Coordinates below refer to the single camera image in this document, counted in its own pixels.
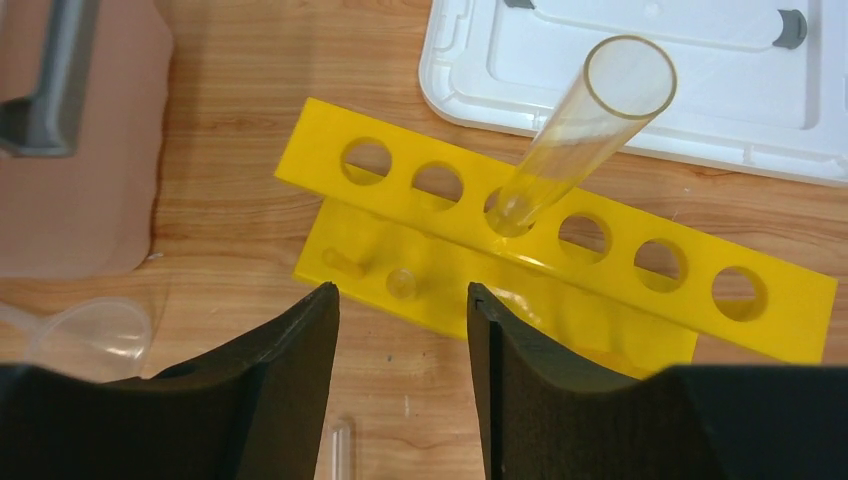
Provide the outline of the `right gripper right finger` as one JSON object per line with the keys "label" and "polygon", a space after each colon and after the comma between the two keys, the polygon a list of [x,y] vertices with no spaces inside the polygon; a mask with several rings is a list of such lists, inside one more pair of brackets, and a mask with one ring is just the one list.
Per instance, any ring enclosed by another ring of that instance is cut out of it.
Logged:
{"label": "right gripper right finger", "polygon": [[480,283],[467,341],[490,479],[843,479],[843,366],[674,365],[637,380]]}

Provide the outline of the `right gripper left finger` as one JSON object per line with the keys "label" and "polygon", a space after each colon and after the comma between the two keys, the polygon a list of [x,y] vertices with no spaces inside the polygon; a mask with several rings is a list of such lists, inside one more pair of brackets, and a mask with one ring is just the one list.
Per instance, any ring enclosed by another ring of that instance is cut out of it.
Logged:
{"label": "right gripper left finger", "polygon": [[1,368],[5,479],[310,479],[340,321],[326,282],[149,379]]}

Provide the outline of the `clear glass test tube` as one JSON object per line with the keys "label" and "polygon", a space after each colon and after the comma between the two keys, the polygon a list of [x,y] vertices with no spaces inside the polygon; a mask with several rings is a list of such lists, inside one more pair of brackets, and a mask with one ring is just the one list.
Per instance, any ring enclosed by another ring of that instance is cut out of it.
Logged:
{"label": "clear glass test tube", "polygon": [[340,418],[331,426],[330,443],[330,478],[353,480],[355,478],[355,436],[352,418]]}
{"label": "clear glass test tube", "polygon": [[596,44],[487,212],[505,237],[527,232],[549,207],[664,112],[677,92],[671,56],[637,35]]}

